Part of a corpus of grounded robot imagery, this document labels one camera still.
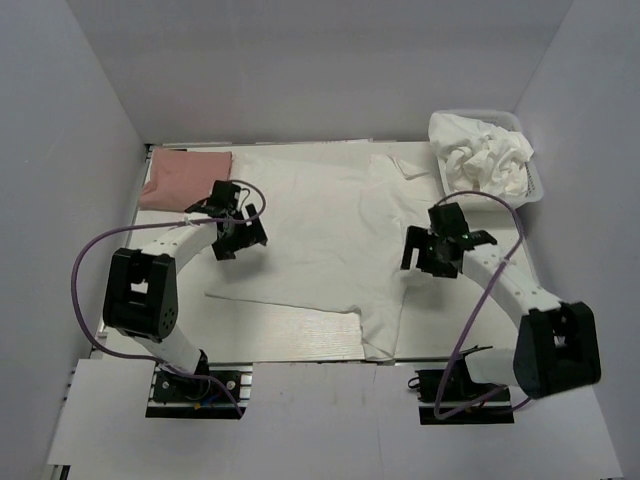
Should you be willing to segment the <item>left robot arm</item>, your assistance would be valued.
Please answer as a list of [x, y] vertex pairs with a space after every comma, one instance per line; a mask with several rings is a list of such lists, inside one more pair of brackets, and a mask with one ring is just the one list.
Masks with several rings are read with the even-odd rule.
[[241, 193], [264, 194], [241, 181], [216, 181], [210, 195], [186, 209], [186, 218], [141, 249], [120, 248], [112, 256], [103, 307], [105, 324], [142, 345], [159, 365], [177, 374], [177, 387], [199, 399], [211, 387], [211, 374], [200, 366], [204, 352], [177, 326], [180, 271], [202, 250], [217, 261], [268, 241], [254, 204]]

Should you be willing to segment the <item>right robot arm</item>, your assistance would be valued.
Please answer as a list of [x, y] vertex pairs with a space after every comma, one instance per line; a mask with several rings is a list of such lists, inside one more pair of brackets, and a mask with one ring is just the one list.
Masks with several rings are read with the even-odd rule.
[[583, 302], [568, 303], [510, 262], [485, 230], [470, 230], [456, 203], [428, 211], [427, 228], [406, 231], [401, 267], [435, 278], [464, 276], [492, 298], [517, 329], [514, 347], [455, 354], [453, 390], [472, 399], [487, 385], [517, 386], [532, 399], [594, 385], [602, 370], [595, 316]]

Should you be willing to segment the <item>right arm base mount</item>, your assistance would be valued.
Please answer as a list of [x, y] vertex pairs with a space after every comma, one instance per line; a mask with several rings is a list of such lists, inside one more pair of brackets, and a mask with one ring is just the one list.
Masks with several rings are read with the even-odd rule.
[[[499, 425], [513, 424], [514, 416], [509, 411], [511, 396], [503, 390], [489, 400], [479, 402], [445, 420], [438, 420], [434, 414], [434, 405], [442, 370], [417, 370], [407, 382], [409, 390], [417, 394], [419, 417], [422, 426], [458, 426], [458, 425]], [[475, 384], [467, 373], [454, 371], [445, 387], [440, 411], [454, 409], [460, 404], [475, 400], [477, 397], [495, 389], [492, 384]]]

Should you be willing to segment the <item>white t shirt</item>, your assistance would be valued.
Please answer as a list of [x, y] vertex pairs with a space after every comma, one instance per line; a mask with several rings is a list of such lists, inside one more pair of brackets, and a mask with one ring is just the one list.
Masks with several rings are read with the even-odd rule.
[[384, 155], [364, 170], [238, 155], [232, 177], [264, 193], [268, 242], [210, 266], [206, 295], [356, 313], [366, 359], [391, 359], [412, 281], [400, 269], [405, 234], [432, 195], [413, 191]]

